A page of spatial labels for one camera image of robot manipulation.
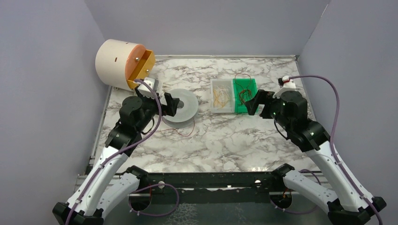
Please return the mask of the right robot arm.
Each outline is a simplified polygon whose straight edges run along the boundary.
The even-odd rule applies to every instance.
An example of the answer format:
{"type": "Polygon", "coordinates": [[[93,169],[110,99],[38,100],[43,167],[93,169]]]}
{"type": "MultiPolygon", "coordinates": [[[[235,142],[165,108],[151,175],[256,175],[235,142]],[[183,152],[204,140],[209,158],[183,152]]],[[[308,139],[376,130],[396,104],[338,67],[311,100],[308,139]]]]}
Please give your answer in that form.
{"type": "Polygon", "coordinates": [[[291,165],[284,164],[273,171],[286,188],[297,191],[327,215],[334,225],[364,225],[387,204],[373,196],[353,176],[336,150],[331,149],[330,135],[318,122],[308,118],[307,100],[300,92],[285,91],[274,98],[271,91],[258,90],[245,102],[249,115],[263,105],[260,116],[273,119],[287,134],[287,139],[299,147],[318,166],[331,189],[308,179],[291,165]]]}

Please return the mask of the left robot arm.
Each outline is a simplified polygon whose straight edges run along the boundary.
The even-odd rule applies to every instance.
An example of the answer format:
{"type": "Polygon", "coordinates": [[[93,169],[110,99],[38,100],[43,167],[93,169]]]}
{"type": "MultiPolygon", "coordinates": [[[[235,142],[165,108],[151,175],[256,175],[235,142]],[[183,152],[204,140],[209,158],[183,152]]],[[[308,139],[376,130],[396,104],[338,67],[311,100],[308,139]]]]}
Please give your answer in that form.
{"type": "Polygon", "coordinates": [[[53,214],[59,224],[101,225],[117,204],[147,182],[147,173],[138,169],[137,172],[126,172],[116,184],[109,186],[137,145],[155,133],[157,127],[147,136],[142,136],[154,116],[176,114],[180,100],[169,93],[165,93],[164,97],[164,105],[158,96],[150,98],[142,94],[123,100],[120,118],[109,133],[97,163],[78,190],[66,202],[58,202],[54,206],[53,214]]]}

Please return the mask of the white perforated cable spool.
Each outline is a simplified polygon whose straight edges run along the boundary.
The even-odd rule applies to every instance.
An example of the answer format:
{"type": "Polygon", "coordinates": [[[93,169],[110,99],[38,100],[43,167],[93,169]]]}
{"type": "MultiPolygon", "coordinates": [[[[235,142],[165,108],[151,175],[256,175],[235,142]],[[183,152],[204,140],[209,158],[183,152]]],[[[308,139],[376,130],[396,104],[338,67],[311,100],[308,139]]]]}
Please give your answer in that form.
{"type": "Polygon", "coordinates": [[[175,116],[163,116],[163,122],[172,128],[186,128],[193,124],[194,117],[199,111],[199,102],[196,95],[186,89],[170,90],[172,98],[178,98],[175,116]]]}

